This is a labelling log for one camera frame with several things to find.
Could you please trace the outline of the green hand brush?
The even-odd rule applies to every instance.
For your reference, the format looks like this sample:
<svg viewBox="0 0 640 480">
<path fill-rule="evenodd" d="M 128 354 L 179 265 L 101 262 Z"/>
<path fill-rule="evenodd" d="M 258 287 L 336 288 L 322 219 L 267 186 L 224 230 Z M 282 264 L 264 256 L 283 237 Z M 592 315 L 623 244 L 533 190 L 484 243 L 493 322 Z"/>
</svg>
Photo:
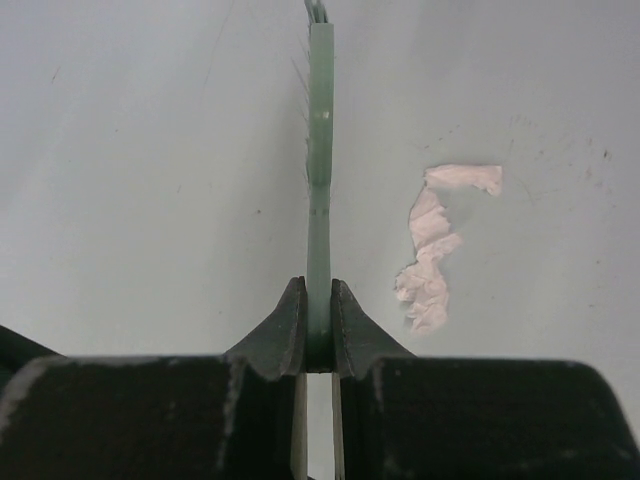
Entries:
<svg viewBox="0 0 640 480">
<path fill-rule="evenodd" d="M 334 25 L 321 1 L 304 3 L 309 19 L 308 135 L 309 193 L 306 288 L 307 369 L 332 369 L 330 320 L 330 197 L 334 135 Z"/>
</svg>

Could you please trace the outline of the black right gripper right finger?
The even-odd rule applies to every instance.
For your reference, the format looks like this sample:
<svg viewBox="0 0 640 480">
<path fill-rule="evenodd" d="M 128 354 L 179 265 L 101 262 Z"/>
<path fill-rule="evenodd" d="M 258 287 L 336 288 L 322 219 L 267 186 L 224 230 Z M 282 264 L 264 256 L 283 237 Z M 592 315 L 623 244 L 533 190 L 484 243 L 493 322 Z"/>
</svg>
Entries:
<svg viewBox="0 0 640 480">
<path fill-rule="evenodd" d="M 413 355 L 372 320 L 343 280 L 331 286 L 332 410 L 335 477 L 380 479 L 384 472 L 387 359 Z"/>
</svg>

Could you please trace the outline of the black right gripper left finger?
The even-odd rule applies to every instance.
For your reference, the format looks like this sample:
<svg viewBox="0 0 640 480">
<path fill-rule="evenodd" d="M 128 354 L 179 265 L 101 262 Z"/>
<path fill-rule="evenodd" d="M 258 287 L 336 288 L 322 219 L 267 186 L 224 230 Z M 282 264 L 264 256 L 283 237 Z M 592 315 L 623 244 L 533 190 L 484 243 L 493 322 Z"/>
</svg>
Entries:
<svg viewBox="0 0 640 480">
<path fill-rule="evenodd" d="M 308 477 L 306 327 L 305 281 L 294 277 L 273 312 L 225 353 L 225 478 Z"/>
</svg>

